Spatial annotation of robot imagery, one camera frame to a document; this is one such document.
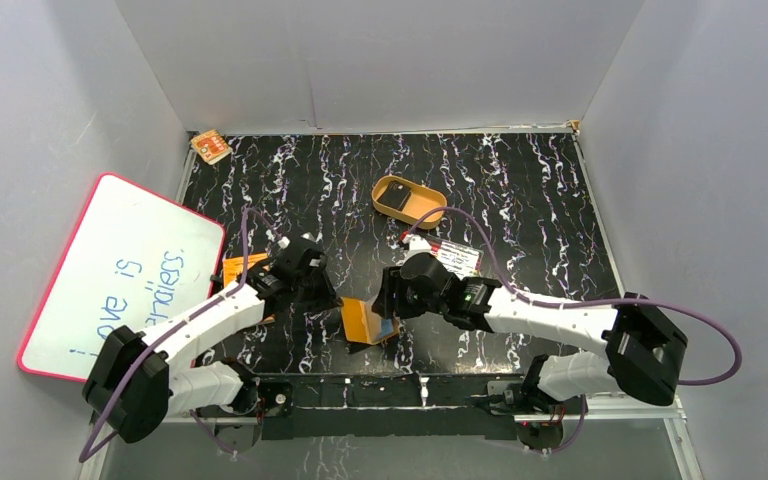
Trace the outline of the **orange leather card holder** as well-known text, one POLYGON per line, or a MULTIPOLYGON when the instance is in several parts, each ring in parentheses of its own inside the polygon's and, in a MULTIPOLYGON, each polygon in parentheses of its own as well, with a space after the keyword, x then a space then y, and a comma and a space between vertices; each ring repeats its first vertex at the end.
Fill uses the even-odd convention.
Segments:
POLYGON ((351 343, 377 345, 399 334, 399 322, 375 313, 368 301, 343 297, 340 312, 345 337, 351 343))

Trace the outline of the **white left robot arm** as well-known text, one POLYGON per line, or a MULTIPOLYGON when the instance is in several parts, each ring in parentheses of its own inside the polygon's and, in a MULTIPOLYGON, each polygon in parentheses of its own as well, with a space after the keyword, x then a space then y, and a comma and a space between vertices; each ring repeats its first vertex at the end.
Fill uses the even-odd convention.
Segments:
POLYGON ((255 375, 232 361, 196 367, 194 360, 224 339, 294 310, 340 306, 327 256, 309 236, 283 237, 272 255, 204 302, 156 325, 115 329, 105 339, 83 386, 83 398, 127 443, 164 419, 223 406, 246 416, 266 406, 255 375))

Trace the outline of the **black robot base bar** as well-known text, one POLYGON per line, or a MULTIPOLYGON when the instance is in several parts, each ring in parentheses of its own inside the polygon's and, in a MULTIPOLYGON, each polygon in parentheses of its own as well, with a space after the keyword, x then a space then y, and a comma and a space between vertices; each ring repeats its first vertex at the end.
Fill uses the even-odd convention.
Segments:
POLYGON ((262 374, 240 411, 198 409, 224 435, 254 427, 259 440, 308 437, 450 437, 515 441, 556 450, 577 437, 579 398, 528 400, 515 374, 262 374))

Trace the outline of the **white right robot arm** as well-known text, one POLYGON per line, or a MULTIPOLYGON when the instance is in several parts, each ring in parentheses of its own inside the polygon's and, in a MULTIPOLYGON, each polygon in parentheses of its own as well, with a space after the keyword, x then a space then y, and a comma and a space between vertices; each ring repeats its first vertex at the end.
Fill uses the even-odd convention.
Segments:
POLYGON ((587 306, 556 297, 529 300, 495 279, 450 271, 430 245, 410 235, 402 264, 388 267, 371 306, 381 319, 436 314, 465 331, 522 334, 577 348, 533 359, 520 388, 537 414, 581 395, 623 392, 655 406, 673 403, 686 335, 644 299, 587 306))

